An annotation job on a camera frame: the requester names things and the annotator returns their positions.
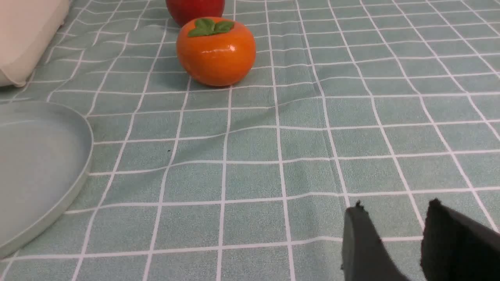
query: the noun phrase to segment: apple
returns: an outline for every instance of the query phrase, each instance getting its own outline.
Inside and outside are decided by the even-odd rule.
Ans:
[[[203,17],[222,17],[225,0],[165,0],[173,21],[180,27]]]

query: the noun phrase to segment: white container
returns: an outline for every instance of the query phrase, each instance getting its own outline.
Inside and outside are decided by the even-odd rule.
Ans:
[[[69,7],[69,0],[0,0],[0,87],[26,84]]]

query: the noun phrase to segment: plate rim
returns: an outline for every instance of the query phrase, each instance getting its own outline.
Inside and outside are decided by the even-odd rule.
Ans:
[[[11,102],[0,104],[0,109],[2,107],[8,107],[12,104],[38,104],[39,106],[50,106],[50,107],[60,107],[64,108],[67,111],[70,111],[77,118],[83,120],[88,129],[88,133],[90,133],[90,149],[88,152],[87,159],[85,164],[83,165],[80,173],[75,178],[74,182],[69,186],[68,190],[64,193],[63,196],[55,203],[48,211],[46,211],[43,215],[41,215],[35,222],[33,222],[30,226],[26,227],[24,230],[16,234],[7,242],[0,244],[0,261],[8,255],[11,255],[14,252],[17,252],[20,248],[22,248],[27,243],[31,242],[33,239],[42,234],[47,228],[49,228],[53,223],[57,221],[57,219],[69,208],[69,206],[76,199],[81,189],[83,188],[85,182],[90,173],[90,167],[92,164],[92,156],[94,152],[94,132],[92,131],[92,126],[85,116],[76,111],[75,109],[60,103],[49,102],[49,101],[38,101],[38,100],[26,100],[19,102]]]

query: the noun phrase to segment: orange persimmon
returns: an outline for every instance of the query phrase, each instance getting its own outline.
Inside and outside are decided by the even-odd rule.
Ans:
[[[252,32],[237,21],[221,17],[193,19],[176,42],[180,64],[196,81],[214,87],[241,81],[254,65]]]

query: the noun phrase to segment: black gripper pad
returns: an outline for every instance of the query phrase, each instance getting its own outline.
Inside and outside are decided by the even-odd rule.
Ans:
[[[409,281],[394,265],[359,201],[345,211],[342,269],[345,281]]]
[[[420,265],[428,281],[500,281],[500,235],[434,199]]]

